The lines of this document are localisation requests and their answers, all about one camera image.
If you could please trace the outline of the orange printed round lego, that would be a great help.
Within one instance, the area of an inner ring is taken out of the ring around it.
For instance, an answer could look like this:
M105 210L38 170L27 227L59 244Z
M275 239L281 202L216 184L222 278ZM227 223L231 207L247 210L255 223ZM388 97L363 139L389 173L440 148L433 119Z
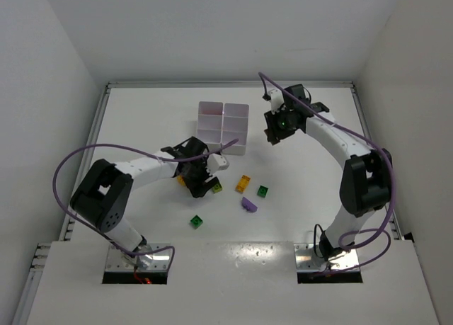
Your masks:
M177 182L179 182L182 186L186 186L185 181L182 176L177 177Z

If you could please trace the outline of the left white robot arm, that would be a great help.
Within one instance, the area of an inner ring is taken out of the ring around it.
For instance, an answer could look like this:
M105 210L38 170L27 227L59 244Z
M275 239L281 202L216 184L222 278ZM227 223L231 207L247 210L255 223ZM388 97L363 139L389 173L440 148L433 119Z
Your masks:
M182 178L194 198L202 198L219 183L214 175L229 162L191 137L164 147L151 157L112 163L95 161L72 195L70 208L127 253L137 253L147 240L127 221L125 210L133 190L167 178Z

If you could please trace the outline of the yellow lego brick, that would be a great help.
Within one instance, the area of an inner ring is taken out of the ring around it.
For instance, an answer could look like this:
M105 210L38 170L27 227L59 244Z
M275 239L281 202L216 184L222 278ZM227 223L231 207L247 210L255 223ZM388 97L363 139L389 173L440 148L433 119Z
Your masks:
M241 179L236 184L235 191L242 194L247 189L250 181L251 178L249 176L242 175Z

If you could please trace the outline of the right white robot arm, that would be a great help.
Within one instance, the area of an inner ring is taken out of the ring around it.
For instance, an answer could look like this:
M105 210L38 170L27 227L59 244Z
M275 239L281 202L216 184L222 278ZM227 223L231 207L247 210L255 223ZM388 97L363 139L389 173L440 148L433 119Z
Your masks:
M391 155L387 150L378 152L338 129L329 108L321 102L312 102L301 84L284 91L267 90L263 99L270 104L264 115L269 143L276 145L300 130L315 139L343 171L340 209L331 225L315 240L315 255L328 260L354 245L367 220L390 201L391 179L386 164Z

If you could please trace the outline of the dark green square lego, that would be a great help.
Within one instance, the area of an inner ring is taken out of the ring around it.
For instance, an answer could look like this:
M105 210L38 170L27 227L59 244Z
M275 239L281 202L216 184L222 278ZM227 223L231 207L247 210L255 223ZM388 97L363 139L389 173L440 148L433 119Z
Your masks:
M259 186L258 191L257 191L257 196L261 198L265 198L268 194L268 187L266 186Z

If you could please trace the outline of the lime green square lego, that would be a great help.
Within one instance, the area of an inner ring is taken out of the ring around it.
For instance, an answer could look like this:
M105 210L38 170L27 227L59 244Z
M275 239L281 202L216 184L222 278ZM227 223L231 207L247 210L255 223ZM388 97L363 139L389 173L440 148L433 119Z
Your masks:
M212 188L212 192L219 193L220 191L222 191L222 185L220 183L215 184Z

